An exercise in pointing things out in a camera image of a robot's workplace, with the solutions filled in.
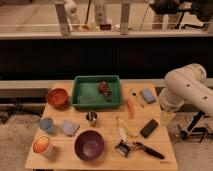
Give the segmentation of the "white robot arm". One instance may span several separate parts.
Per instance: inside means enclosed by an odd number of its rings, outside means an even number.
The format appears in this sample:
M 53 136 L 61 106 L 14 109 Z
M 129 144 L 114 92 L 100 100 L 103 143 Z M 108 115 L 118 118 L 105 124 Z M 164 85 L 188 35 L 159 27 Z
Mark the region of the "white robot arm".
M 176 112 L 187 101 L 213 116 L 213 90 L 203 84 L 206 79 L 205 68 L 197 63 L 168 72 L 164 77 L 165 87 L 159 94 L 160 106 L 165 111 Z

